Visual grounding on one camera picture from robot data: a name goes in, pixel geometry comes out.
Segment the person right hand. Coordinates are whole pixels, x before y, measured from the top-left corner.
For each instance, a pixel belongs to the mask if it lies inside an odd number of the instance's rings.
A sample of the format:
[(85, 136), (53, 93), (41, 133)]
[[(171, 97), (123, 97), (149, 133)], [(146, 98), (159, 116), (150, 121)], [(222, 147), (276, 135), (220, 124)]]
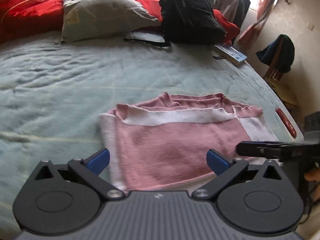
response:
[(311, 171), (304, 174), (304, 178), (307, 181), (320, 182), (320, 168), (313, 168)]

